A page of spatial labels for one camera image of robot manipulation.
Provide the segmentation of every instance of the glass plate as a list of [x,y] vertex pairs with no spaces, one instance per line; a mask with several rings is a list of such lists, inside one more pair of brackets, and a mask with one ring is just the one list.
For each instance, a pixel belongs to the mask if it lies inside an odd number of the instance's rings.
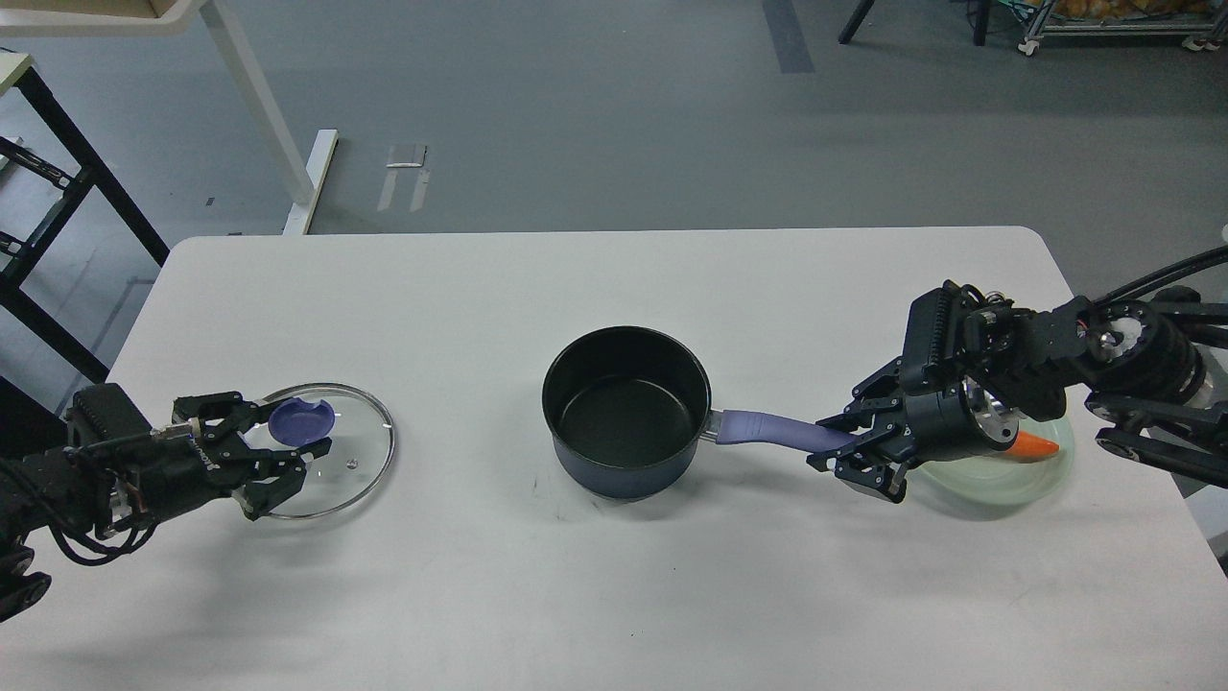
[[[274,392],[264,401],[298,398],[308,404],[321,400],[333,407],[336,422],[328,433],[328,454],[307,463],[302,490],[269,514],[271,518],[303,520],[336,513],[366,497],[392,466],[397,431],[388,410],[375,396],[345,384],[302,384]],[[253,449],[290,449],[259,425],[243,436]]]
[[1020,420],[1019,430],[1056,442],[1054,457],[1019,463],[1009,457],[973,457],[958,461],[931,461],[915,473],[970,502],[1017,507],[1035,502],[1061,485],[1074,459],[1074,432],[1066,419],[1050,422]]

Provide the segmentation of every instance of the concrete floor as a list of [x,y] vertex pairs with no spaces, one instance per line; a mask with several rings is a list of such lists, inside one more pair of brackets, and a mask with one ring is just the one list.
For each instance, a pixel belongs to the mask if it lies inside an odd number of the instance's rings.
[[[974,48],[946,0],[884,0],[839,45],[855,2],[793,0],[814,71],[785,74],[781,2],[230,0],[300,145],[341,131],[316,233],[1019,223],[1076,292],[1222,242],[1228,50],[1050,38],[1029,59],[1003,9]],[[200,22],[0,45],[34,55],[169,243],[280,231],[289,198]],[[16,92],[0,134],[56,156]],[[416,204],[416,171],[384,191],[403,142],[430,147]],[[23,174],[0,173],[15,234],[41,199]],[[156,274],[92,199],[28,287],[109,363]],[[7,313],[0,334],[0,372],[45,406],[82,384]]]

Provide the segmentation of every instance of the black saucepan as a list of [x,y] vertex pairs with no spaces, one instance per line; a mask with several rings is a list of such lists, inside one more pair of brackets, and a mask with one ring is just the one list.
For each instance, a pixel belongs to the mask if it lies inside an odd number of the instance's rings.
[[542,388],[554,447],[572,479],[615,500],[669,487],[700,438],[768,442],[818,454],[855,438],[807,422],[712,411],[699,360],[664,333],[615,325],[580,336],[555,358]]

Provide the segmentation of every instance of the orange carrot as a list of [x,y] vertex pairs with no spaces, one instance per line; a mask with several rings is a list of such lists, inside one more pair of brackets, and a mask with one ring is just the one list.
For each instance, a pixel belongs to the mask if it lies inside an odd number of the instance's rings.
[[1020,464],[1034,464],[1052,457],[1059,450],[1061,449],[1056,443],[1020,430],[1014,438],[1014,444],[1003,454]]

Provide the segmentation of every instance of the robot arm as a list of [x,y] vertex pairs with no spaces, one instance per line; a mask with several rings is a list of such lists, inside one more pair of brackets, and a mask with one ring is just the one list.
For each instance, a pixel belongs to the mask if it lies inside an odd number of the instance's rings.
[[[50,585],[27,574],[29,533],[47,528],[85,566],[140,549],[157,524],[212,500],[235,497],[244,515],[268,515],[302,488],[305,459],[328,453],[325,437],[293,450],[252,449],[243,433],[281,404],[237,393],[178,399],[173,425],[152,430],[114,384],[77,393],[68,411],[69,446],[0,460],[0,621],[37,603]],[[128,531],[117,546],[99,542]],[[97,557],[79,555],[75,542]]]
[[[904,350],[852,390],[852,403],[818,425],[855,442],[807,459],[850,487],[904,500],[905,475],[928,461],[1001,452],[1019,416],[1066,412],[1065,389],[1087,385],[1087,407],[1113,423],[1097,442],[1119,457],[1228,487],[1228,403],[1207,407],[1206,368],[1195,342],[1228,347],[1228,304],[1184,287],[1137,297],[1228,260],[1214,249],[1099,299],[1079,296],[1049,312],[1016,307],[947,281],[909,311]],[[1180,438],[1143,437],[1158,428]]]

